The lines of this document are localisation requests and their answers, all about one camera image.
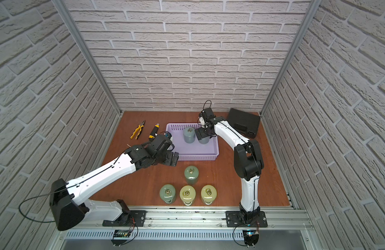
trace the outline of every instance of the black case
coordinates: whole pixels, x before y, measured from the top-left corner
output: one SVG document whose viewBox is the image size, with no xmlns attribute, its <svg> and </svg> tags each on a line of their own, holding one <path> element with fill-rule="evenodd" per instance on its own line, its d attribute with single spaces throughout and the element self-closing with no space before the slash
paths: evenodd
<svg viewBox="0 0 385 250">
<path fill-rule="evenodd" d="M 248 138 L 255 138 L 258 133 L 260 116 L 232 108 L 227 121 L 236 131 Z"/>
</svg>

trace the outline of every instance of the plastic basket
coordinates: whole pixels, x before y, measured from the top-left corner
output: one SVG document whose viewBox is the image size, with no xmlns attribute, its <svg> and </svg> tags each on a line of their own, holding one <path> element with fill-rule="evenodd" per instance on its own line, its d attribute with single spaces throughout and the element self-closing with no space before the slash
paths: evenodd
<svg viewBox="0 0 385 250">
<path fill-rule="evenodd" d="M 206 144 L 199 143 L 195 138 L 193 143 L 186 143 L 183 137 L 183 130 L 186 127 L 199 128 L 197 123 L 168 123 L 166 131 L 173 137 L 174 151 L 179 153 L 179 161 L 187 160 L 216 160 L 219 155 L 219 143 L 217 137 L 210 138 Z"/>
</svg>

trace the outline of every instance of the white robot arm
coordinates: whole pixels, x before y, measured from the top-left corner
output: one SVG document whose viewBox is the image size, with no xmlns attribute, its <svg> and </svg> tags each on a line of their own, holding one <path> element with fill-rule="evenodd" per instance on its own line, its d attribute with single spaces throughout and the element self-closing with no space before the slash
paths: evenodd
<svg viewBox="0 0 385 250">
<path fill-rule="evenodd" d="M 198 140 L 220 136 L 234 149 L 234 169 L 242 188 L 240 221 L 247 224 L 260 213 L 258 183 L 264 165 L 259 143 L 242 136 L 223 117 L 216 117 L 210 107 L 199 114 L 199 120 L 202 127 L 195 129 Z"/>
<path fill-rule="evenodd" d="M 130 210 L 122 200 L 99 202 L 88 198 L 120 177 L 141 168 L 159 163 L 176 166 L 178 153 L 172 152 L 173 149 L 171 134 L 159 134 L 153 141 L 128 148 L 118 158 L 84 176 L 68 182 L 63 179 L 53 182 L 49 204 L 58 230 L 70 229 L 81 221 L 128 218 Z"/>
</svg>

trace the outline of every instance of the white brick wallpaper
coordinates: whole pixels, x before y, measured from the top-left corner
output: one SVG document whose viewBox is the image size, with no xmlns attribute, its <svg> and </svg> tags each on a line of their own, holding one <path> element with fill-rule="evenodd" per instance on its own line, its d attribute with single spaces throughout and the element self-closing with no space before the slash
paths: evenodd
<svg viewBox="0 0 385 250">
<path fill-rule="evenodd" d="M 89 171 L 115 112 L 52 2 L 0 2 L 0 249 L 45 249 L 24 199 Z M 24 203 L 52 220 L 48 197 Z"/>
<path fill-rule="evenodd" d="M 309 1 L 66 4 L 122 109 L 260 111 Z"/>
<path fill-rule="evenodd" d="M 385 249 L 385 0 L 323 0 L 263 119 L 324 249 Z"/>
</svg>

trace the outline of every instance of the pliers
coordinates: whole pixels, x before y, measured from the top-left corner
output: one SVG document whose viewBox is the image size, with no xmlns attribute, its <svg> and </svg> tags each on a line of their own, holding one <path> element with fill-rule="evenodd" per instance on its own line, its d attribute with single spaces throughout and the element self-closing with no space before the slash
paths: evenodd
<svg viewBox="0 0 385 250">
<path fill-rule="evenodd" d="M 142 129 L 144 128 L 144 123 L 145 123 L 145 120 L 142 121 L 142 123 L 138 126 L 138 128 L 136 128 L 136 130 L 134 130 L 134 133 L 133 135 L 130 137 L 130 139 L 132 139 L 134 137 L 134 135 L 136 134 L 136 132 L 139 130 L 138 134 L 136 135 L 136 140 L 138 139 L 138 137 L 140 136 L 141 132 L 142 132 Z"/>
</svg>

